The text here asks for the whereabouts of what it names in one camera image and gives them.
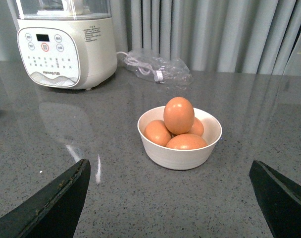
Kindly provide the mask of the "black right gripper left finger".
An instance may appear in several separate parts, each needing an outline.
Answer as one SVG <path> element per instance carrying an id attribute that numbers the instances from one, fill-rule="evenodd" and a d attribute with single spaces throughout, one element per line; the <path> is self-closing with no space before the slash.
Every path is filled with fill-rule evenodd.
<path id="1" fill-rule="evenodd" d="M 86 200 L 91 165 L 82 159 L 0 218 L 0 238 L 71 238 Z"/>

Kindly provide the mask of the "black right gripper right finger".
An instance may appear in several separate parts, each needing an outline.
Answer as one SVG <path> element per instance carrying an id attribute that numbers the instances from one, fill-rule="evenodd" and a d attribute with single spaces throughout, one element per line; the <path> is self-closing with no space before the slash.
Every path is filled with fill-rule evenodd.
<path id="1" fill-rule="evenodd" d="M 249 176 L 273 237 L 301 238 L 301 186 L 258 160 Z"/>

